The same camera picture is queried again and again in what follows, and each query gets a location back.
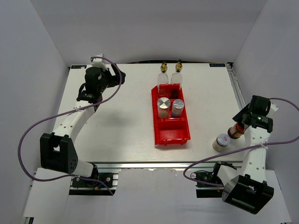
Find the red lid dark jar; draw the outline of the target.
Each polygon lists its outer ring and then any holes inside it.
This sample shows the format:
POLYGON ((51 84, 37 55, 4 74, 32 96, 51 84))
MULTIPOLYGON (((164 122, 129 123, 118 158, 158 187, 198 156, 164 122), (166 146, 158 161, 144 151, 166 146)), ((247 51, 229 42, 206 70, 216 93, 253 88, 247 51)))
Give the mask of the red lid dark jar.
POLYGON ((235 123, 232 127, 228 129, 228 136, 231 139, 238 139, 244 135, 244 128, 239 123, 235 123))

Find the white lid spice jar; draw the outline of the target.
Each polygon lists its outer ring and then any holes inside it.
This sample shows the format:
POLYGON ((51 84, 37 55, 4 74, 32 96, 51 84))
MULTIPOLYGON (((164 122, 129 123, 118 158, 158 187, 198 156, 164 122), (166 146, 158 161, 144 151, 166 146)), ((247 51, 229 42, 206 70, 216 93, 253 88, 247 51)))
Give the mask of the white lid spice jar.
POLYGON ((231 138, 228 134, 222 133, 213 141, 212 147, 215 151, 223 151, 231 142, 231 138))

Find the clear glass cruet bottle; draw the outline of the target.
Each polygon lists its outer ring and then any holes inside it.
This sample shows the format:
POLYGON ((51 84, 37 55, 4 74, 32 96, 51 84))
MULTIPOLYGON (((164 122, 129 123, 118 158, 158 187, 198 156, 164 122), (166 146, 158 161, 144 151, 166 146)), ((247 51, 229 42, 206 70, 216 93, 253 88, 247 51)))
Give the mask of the clear glass cruet bottle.
POLYGON ((158 88, 158 97, 166 97, 167 95, 167 85, 169 83, 169 78, 167 75, 167 63, 163 62, 160 67, 160 74, 158 75, 157 79, 157 88, 158 88))

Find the steel lid white powder jar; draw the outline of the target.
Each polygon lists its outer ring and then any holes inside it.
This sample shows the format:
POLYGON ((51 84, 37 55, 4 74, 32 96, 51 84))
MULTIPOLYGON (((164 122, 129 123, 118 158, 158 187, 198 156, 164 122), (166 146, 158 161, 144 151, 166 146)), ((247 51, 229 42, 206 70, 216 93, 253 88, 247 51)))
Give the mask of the steel lid white powder jar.
POLYGON ((169 117, 171 101, 167 97, 161 97, 157 101, 158 117, 166 119, 169 117))

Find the dark sauce cruet bottle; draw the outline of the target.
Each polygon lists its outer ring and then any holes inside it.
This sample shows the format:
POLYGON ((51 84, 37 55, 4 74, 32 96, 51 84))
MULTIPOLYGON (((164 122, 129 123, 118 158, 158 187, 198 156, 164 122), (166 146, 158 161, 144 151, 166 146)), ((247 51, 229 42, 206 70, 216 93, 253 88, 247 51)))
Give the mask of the dark sauce cruet bottle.
POLYGON ((175 72, 171 76, 171 85, 172 89, 170 92, 170 98, 175 99, 178 97, 179 90, 181 89, 182 85, 182 75, 181 70, 183 68, 182 61, 178 60, 177 64, 175 65, 175 72))

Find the blue label white shaker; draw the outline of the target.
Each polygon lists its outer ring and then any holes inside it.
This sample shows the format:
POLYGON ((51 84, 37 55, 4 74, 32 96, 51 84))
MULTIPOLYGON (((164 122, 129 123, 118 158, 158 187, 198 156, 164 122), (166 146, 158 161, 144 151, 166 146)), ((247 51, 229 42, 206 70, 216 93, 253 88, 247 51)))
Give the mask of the blue label white shaker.
POLYGON ((171 116, 174 118, 181 117, 184 108, 185 108, 184 101, 181 99, 175 99, 172 103, 171 116))

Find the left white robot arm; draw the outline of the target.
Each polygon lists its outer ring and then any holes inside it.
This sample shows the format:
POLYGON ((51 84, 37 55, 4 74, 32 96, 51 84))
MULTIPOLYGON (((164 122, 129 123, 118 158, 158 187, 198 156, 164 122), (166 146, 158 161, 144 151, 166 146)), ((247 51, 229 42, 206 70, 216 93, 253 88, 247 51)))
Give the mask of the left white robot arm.
POLYGON ((85 81, 79 88, 73 111, 68 113, 65 120, 51 133, 44 133, 40 137, 42 168, 83 177, 88 186, 98 183, 96 165, 78 158, 74 142, 88 119, 103 102, 103 92, 125 82, 125 73, 115 64, 111 67, 114 75, 103 65, 93 65, 86 69, 85 81))

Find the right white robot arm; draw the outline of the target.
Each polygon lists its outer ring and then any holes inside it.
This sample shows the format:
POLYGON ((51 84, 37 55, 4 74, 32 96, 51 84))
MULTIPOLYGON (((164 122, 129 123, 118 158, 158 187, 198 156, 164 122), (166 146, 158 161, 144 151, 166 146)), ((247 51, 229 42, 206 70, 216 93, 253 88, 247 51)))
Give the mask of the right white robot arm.
POLYGON ((211 174, 216 186, 224 186, 222 200, 251 214, 257 214, 274 195, 265 174, 266 143, 273 131, 273 120, 268 117, 271 101, 252 96, 251 101, 234 117, 235 124, 228 129, 234 140, 244 136, 250 147, 245 154, 242 168, 237 170, 226 162, 218 162, 211 174))

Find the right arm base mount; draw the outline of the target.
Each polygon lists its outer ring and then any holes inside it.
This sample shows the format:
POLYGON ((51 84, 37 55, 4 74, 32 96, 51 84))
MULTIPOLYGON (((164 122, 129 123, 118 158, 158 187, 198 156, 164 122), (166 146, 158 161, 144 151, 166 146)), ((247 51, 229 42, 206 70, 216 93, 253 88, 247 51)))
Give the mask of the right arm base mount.
MULTIPOLYGON (((233 174, 236 174, 237 168, 232 163, 219 161, 215 163, 213 171, 199 170, 190 174, 190 177, 194 180, 209 182, 213 184, 222 184, 222 180, 217 176, 221 167, 228 168, 233 174)), ((216 187, 203 183, 196 183, 196 197, 197 198, 221 198, 223 187, 216 187)))

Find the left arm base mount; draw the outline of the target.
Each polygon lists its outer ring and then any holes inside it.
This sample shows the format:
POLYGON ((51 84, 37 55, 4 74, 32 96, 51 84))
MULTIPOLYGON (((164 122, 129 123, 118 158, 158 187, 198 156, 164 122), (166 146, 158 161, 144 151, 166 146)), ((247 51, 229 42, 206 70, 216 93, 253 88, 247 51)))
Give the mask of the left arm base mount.
POLYGON ((75 177, 71 181, 71 196, 112 196, 116 192, 116 173, 93 171, 91 177, 75 177))

